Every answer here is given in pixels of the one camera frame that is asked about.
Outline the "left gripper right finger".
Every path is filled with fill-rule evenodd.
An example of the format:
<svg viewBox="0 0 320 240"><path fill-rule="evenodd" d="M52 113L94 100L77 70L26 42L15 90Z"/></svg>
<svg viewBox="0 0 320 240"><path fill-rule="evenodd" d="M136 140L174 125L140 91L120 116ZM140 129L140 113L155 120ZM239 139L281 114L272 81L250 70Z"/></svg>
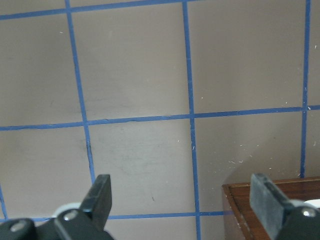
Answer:
<svg viewBox="0 0 320 240"><path fill-rule="evenodd" d="M250 179L250 207L272 240L318 240L320 199L290 199L265 174Z"/></svg>

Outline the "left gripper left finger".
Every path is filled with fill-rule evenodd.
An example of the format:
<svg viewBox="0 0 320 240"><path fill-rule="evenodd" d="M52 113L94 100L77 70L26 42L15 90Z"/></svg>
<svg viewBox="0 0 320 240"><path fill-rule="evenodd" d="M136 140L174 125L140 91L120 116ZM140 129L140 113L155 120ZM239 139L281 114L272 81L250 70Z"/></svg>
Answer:
<svg viewBox="0 0 320 240"><path fill-rule="evenodd" d="M111 177L100 174L78 208L67 209L54 219L54 228L62 240L110 240L104 228L111 208Z"/></svg>

